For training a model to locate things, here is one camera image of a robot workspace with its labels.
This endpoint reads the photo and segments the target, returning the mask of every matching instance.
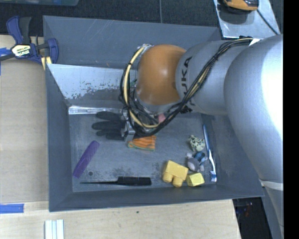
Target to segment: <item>orange object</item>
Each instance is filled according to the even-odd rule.
[[[156,141],[155,135],[145,136],[142,138],[133,139],[132,141],[129,141],[128,147],[155,151],[155,141]]]
[[[169,44],[153,46],[142,55],[138,65],[138,97],[148,105],[168,105],[179,100],[175,86],[178,62],[186,52]]]

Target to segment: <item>wooden table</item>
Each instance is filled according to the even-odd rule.
[[[0,35],[0,47],[10,48],[13,45],[12,37]],[[3,70],[8,70],[7,67],[21,68],[24,63],[29,62],[15,60],[13,63],[2,62],[1,66]],[[2,169],[5,169],[3,165],[0,167],[0,174],[4,175]],[[44,222],[58,219],[64,220],[66,239],[241,238],[231,200],[56,213],[49,212],[48,201],[23,203],[24,213],[0,215],[0,239],[44,238]]]

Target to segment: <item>clamp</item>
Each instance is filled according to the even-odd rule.
[[[10,58],[16,58],[27,59],[42,65],[44,57],[39,51],[45,48],[49,48],[51,62],[53,64],[57,62],[59,56],[57,40],[51,38],[48,39],[46,43],[40,45],[31,43],[31,38],[28,35],[30,21],[31,17],[14,16],[6,22],[8,33],[14,38],[15,45],[10,49],[11,54],[0,57],[0,62]]]

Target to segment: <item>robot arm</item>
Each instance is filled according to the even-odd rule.
[[[125,104],[130,107],[132,123],[143,127],[137,133],[143,135],[155,134],[185,107],[228,116],[272,200],[284,236],[283,35],[250,45],[251,41],[207,42],[187,51],[153,46],[139,62],[137,104],[132,106],[127,95]],[[163,113],[166,119],[143,123],[139,107],[142,114],[155,118]]]

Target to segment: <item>yellow block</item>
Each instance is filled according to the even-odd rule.
[[[175,187],[180,187],[186,180],[187,173],[187,167],[169,160],[165,166],[162,179],[167,183],[172,182]]]
[[[201,173],[191,173],[186,177],[186,182],[189,187],[195,187],[205,183],[204,177]]]

